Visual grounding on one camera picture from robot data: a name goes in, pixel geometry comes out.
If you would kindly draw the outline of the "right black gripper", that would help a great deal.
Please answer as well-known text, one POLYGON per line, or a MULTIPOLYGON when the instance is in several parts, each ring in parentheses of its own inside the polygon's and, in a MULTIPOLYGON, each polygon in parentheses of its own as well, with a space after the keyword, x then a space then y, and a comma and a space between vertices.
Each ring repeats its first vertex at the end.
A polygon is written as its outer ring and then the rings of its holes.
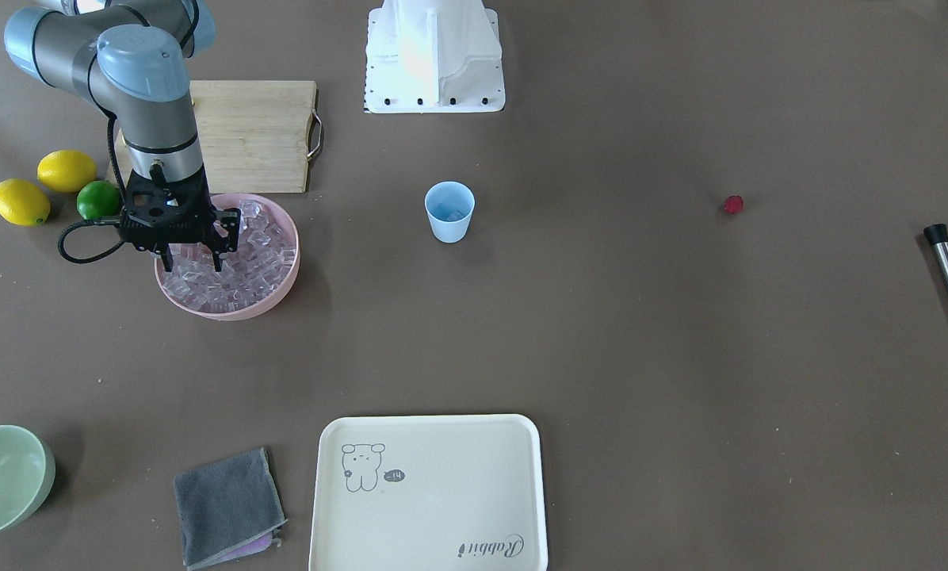
POLYGON ((221 254, 239 248, 241 210, 214 206, 203 167, 181 180, 163 177, 158 167, 149 177, 130 170, 123 199, 120 238, 156 253, 165 272, 173 270, 171 243, 202 243, 217 273, 223 270, 221 254))

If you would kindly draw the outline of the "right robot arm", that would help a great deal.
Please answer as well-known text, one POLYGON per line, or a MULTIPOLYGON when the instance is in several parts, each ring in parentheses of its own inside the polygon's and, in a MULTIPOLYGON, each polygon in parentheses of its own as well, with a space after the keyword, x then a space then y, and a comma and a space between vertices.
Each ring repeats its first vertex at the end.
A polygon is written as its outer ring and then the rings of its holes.
POLYGON ((99 108, 119 127, 131 170, 111 225, 120 243, 172 270, 174 243, 202 243, 216 270, 238 248, 241 213, 211 202, 185 59, 216 39, 197 1, 105 1, 94 11, 30 6, 10 16, 4 48, 47 86, 99 108))

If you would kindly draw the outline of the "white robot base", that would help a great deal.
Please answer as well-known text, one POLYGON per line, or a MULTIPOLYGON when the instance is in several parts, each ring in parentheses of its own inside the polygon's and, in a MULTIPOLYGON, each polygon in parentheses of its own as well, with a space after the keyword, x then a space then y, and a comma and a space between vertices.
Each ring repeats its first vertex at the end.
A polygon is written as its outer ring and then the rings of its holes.
POLYGON ((368 113, 493 113, 506 105, 499 15, 481 1, 384 1, 368 14, 368 113))

